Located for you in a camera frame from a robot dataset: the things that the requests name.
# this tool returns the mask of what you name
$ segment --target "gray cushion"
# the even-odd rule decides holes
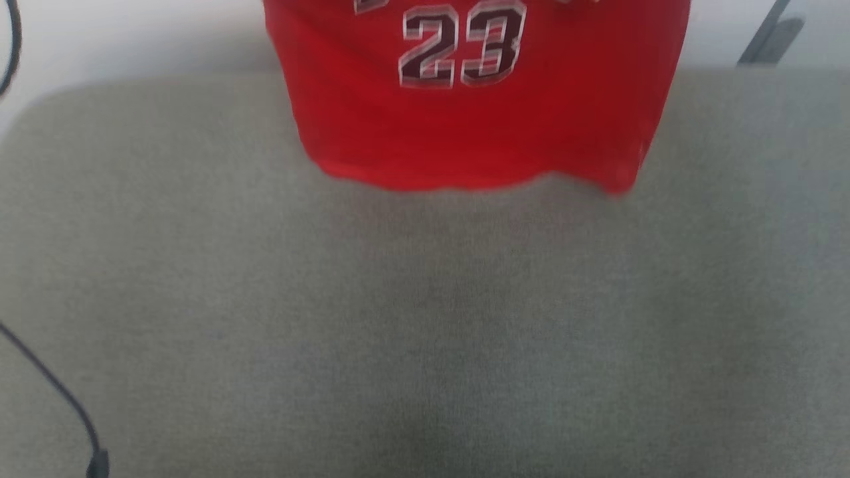
[[[0,149],[0,320],[114,476],[846,476],[848,91],[683,72],[621,198],[329,179],[276,75],[70,91]],[[0,476],[87,446],[0,342]]]

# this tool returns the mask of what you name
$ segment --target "red jersey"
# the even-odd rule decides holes
[[[690,0],[265,0],[301,141],[398,190],[631,188]]]

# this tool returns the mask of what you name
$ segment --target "basketball jersey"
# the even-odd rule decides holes
[[[630,189],[689,0],[265,0],[304,149],[395,190]]]

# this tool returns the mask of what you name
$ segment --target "white wall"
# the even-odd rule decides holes
[[[734,65],[774,0],[693,0],[684,65]],[[274,70],[260,0],[20,0],[20,72],[0,103],[0,131],[35,98],[120,77]],[[797,65],[850,65],[850,0],[795,0],[812,10],[789,52]],[[9,34],[0,13],[0,45]],[[822,49],[822,43],[832,48]],[[0,61],[5,65],[5,52]]]

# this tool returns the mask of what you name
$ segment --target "curved black wire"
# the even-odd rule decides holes
[[[6,74],[3,75],[3,82],[0,83],[0,96],[6,94],[6,90],[9,89],[9,85],[12,84],[14,74],[18,71],[18,63],[20,63],[20,45],[22,43],[18,0],[6,0],[6,6],[9,11],[9,22],[12,25],[12,48],[8,57]]]
[[[98,432],[94,429],[94,425],[92,424],[91,418],[88,417],[88,413],[86,413],[86,409],[80,405],[80,402],[74,397],[74,395],[65,387],[52,372],[47,368],[46,365],[36,356],[35,353],[30,350],[29,347],[26,346],[18,336],[14,334],[8,327],[6,327],[2,322],[0,322],[0,334],[6,337],[9,342],[12,343],[20,353],[23,354],[35,368],[38,369],[39,372],[44,375],[44,378],[50,382],[50,384],[62,395],[62,398],[68,402],[71,407],[74,408],[76,414],[82,420],[82,424],[86,427],[86,432],[88,433],[88,440],[92,443],[92,452],[96,454],[100,451],[100,441],[98,440]]]

